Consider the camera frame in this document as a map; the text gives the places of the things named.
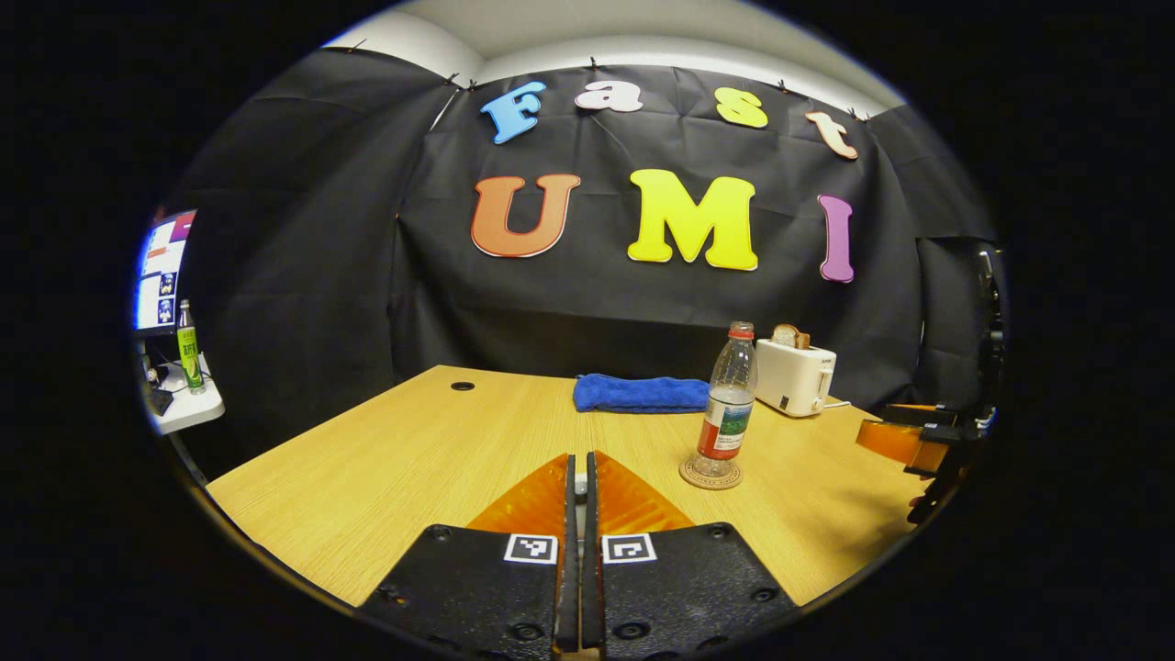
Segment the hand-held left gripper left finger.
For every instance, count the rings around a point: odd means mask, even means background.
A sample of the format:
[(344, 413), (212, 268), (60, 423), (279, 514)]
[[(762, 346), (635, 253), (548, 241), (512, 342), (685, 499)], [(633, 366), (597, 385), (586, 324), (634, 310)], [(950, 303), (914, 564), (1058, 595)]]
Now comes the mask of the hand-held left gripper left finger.
[(556, 456), (469, 526), (429, 524), (361, 614), (462, 660), (553, 660), (576, 650), (575, 472), (575, 456)]

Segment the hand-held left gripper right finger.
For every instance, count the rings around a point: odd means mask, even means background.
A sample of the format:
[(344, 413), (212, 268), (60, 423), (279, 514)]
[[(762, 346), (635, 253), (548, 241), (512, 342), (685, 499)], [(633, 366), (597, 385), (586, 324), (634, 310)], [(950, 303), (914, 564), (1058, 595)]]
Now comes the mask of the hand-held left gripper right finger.
[(733, 524), (697, 524), (642, 477), (588, 456), (584, 645), (604, 660), (725, 652), (798, 609)]

